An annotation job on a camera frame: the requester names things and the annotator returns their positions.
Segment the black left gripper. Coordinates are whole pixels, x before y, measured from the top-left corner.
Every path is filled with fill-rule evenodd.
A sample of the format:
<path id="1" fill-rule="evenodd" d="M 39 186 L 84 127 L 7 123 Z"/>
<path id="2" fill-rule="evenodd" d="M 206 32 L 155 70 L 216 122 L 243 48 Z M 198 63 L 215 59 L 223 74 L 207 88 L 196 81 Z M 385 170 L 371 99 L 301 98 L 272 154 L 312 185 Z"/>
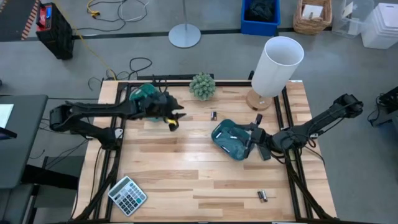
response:
<path id="1" fill-rule="evenodd" d="M 173 110 L 182 110 L 184 107 L 179 105 L 177 99 L 167 91 L 155 92 L 145 98 L 144 109 L 147 117 L 162 118 L 168 124 L 170 131 L 175 131 L 178 128 L 177 121 L 186 115 L 186 113 L 173 114 Z M 169 124 L 167 119 L 176 121 L 177 125 Z"/>

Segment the dark teal plastic bin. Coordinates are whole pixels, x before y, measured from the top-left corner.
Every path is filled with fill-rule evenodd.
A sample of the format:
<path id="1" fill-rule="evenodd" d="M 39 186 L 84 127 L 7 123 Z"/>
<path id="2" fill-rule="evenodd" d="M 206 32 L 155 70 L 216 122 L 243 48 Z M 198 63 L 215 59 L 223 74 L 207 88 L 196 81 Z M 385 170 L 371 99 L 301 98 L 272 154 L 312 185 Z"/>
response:
<path id="1" fill-rule="evenodd" d="M 224 119 L 222 122 L 217 125 L 217 127 L 212 131 L 211 138 L 215 145 L 217 145 L 220 149 L 221 146 L 229 149 L 230 153 L 227 153 L 229 157 L 236 161 L 242 161 L 246 158 L 243 158 L 242 152 L 243 147 L 249 145 L 250 134 L 243 129 L 235 128 L 234 125 L 236 123 L 230 119 Z M 215 138 L 216 135 L 222 132 L 219 138 Z M 230 136 L 236 136 L 237 139 L 230 139 Z"/>

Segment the potted green succulent plant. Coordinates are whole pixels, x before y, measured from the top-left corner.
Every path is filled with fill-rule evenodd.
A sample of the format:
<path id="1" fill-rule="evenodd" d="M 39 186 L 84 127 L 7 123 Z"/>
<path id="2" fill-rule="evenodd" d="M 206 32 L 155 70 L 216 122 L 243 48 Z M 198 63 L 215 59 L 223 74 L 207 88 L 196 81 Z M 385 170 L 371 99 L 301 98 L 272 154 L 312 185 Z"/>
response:
<path id="1" fill-rule="evenodd" d="M 200 101 L 209 100 L 216 91 L 216 83 L 209 73 L 199 73 L 189 84 L 190 93 Z"/>

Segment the light teal plastic bin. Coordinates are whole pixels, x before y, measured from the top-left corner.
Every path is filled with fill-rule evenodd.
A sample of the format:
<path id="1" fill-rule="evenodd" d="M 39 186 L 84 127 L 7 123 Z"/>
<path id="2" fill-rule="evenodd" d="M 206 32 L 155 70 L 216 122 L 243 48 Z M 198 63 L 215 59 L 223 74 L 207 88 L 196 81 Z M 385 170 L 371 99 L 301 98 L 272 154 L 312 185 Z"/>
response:
<path id="1" fill-rule="evenodd" d="M 137 120 L 147 118 L 153 122 L 164 121 L 162 118 L 151 118 L 146 116 L 146 112 L 144 109 L 144 99 L 155 92 L 163 93 L 164 91 L 156 89 L 154 85 L 149 83 L 145 83 L 140 87 L 133 89 L 129 96 L 129 101 L 136 106 L 137 111 L 133 115 L 129 115 L 128 119 Z"/>

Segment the round floor stand base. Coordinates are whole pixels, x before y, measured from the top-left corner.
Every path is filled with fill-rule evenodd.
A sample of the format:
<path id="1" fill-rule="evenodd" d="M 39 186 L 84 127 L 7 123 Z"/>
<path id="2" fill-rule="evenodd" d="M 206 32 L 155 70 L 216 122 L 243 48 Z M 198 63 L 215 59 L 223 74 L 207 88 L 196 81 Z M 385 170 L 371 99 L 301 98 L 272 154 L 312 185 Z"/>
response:
<path id="1" fill-rule="evenodd" d="M 168 34 L 169 41 L 175 47 L 187 49 L 195 46 L 201 39 L 199 28 L 188 22 L 186 0 L 182 0 L 184 23 L 174 26 Z"/>

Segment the white shade wooden table lamp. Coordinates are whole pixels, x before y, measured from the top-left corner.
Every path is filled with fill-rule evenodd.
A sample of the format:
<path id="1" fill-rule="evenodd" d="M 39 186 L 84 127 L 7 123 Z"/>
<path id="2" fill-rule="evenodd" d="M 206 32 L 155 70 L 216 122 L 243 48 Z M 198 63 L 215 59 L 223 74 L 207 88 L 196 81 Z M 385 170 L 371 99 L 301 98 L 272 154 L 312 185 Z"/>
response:
<path id="1" fill-rule="evenodd" d="M 256 111 L 270 107 L 304 58 L 303 47 L 290 37 L 270 38 L 251 78 L 251 90 L 246 95 L 247 105 Z"/>

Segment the grey desktop calculator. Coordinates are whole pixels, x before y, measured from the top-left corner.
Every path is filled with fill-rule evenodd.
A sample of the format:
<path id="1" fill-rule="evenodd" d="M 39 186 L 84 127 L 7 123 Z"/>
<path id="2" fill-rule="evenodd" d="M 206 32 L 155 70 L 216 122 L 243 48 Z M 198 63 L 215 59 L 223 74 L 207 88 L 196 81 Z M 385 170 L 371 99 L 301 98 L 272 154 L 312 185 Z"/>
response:
<path id="1" fill-rule="evenodd" d="M 122 178 L 109 190 L 108 197 L 127 217 L 130 217 L 147 200 L 147 195 L 128 176 Z"/>

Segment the blue plastic bin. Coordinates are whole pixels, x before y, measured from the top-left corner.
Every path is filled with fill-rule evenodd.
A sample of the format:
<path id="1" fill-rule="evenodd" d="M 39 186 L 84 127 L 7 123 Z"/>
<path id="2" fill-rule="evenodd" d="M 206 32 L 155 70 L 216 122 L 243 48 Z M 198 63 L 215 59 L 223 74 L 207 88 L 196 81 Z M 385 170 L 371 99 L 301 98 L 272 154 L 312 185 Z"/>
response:
<path id="1" fill-rule="evenodd" d="M 245 11 L 252 0 L 242 0 L 241 33 L 249 35 L 273 36 L 280 25 L 280 0 L 274 0 L 275 14 L 272 22 L 257 22 L 245 20 Z"/>

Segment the black bag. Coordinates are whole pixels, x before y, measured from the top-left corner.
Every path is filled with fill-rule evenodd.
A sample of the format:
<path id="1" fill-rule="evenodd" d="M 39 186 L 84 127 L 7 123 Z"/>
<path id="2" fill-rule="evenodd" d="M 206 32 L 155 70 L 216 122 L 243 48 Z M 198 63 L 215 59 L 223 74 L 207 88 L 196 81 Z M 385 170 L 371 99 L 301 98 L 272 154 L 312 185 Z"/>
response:
<path id="1" fill-rule="evenodd" d="M 274 0 L 252 0 L 244 18 L 247 21 L 272 22 L 274 14 Z"/>

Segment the wicker basket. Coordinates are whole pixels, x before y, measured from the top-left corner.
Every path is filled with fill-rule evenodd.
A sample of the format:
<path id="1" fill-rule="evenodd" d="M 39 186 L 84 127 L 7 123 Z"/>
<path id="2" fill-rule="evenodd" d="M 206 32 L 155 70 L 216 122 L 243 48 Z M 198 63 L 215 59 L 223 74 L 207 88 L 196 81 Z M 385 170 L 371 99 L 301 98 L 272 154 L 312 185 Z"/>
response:
<path id="1" fill-rule="evenodd" d="M 311 19 L 304 18 L 304 7 L 307 5 L 321 6 L 323 9 L 319 16 L 313 15 Z M 293 17 L 293 28 L 296 33 L 317 35 L 331 25 L 333 18 L 331 0 L 298 0 Z"/>

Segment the dark grey desk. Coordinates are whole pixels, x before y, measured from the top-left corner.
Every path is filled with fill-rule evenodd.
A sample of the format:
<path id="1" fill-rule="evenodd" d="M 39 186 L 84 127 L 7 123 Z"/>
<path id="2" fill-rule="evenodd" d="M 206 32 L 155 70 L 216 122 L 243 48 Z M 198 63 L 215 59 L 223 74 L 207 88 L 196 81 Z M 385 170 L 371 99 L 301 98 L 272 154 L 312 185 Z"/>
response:
<path id="1" fill-rule="evenodd" d="M 0 96 L 0 122 L 4 107 L 12 105 L 5 128 L 14 139 L 0 140 L 0 189 L 13 189 L 21 182 L 47 104 L 47 95 Z"/>

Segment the clear plastic box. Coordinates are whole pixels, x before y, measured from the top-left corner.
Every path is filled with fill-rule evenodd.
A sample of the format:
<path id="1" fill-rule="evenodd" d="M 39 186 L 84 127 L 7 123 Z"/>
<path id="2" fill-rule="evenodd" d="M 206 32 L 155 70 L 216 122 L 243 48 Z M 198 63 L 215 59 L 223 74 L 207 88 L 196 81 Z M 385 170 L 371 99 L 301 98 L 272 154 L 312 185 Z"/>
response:
<path id="1" fill-rule="evenodd" d="M 333 12 L 332 33 L 353 39 L 359 35 L 374 9 L 374 0 L 341 0 Z"/>

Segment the white paper on desk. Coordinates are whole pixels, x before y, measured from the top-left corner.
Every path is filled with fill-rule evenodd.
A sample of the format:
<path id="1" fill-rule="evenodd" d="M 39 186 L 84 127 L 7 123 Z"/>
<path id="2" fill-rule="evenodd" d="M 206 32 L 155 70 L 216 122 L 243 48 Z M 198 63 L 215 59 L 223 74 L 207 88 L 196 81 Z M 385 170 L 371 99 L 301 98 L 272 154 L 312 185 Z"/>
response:
<path id="1" fill-rule="evenodd" d="M 13 104 L 0 104 L 0 128 L 6 127 L 13 107 Z"/>

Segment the stacked white plastic bins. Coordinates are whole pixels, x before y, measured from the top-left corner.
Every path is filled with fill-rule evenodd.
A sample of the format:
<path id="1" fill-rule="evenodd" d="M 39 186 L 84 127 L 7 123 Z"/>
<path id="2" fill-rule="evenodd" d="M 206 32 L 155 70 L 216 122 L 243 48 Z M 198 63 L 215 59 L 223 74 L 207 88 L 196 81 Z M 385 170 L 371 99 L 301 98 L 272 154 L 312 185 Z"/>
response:
<path id="1" fill-rule="evenodd" d="M 380 2 L 366 19 L 361 32 L 363 46 L 388 49 L 398 43 L 398 4 Z"/>

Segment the black mat with striped edge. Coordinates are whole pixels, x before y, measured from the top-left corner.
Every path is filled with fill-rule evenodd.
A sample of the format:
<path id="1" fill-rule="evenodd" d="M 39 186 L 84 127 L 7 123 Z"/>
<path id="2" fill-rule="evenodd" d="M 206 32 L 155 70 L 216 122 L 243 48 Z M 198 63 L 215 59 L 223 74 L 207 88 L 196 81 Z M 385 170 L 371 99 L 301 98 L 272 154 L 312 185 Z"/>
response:
<path id="1" fill-rule="evenodd" d="M 0 42 L 20 40 L 35 0 L 1 0 Z"/>

